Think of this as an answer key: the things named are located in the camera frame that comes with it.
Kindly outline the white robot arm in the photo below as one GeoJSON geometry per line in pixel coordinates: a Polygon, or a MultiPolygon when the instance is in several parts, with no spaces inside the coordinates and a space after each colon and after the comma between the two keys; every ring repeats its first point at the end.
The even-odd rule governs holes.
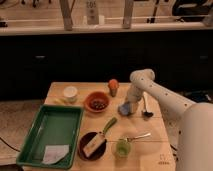
{"type": "Polygon", "coordinates": [[[213,104],[194,102],[154,82],[152,69],[130,74],[126,101],[137,103],[147,92],[181,117],[176,171],[213,171],[213,104]]]}

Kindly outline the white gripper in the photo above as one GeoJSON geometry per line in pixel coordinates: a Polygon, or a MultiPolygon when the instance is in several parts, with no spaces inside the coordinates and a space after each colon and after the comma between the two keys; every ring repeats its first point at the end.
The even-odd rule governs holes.
{"type": "Polygon", "coordinates": [[[125,97],[125,101],[130,102],[129,104],[130,114],[134,114],[137,111],[139,106],[138,102],[141,100],[142,94],[143,94],[143,91],[141,89],[139,89],[133,84],[130,85],[125,97]]]}

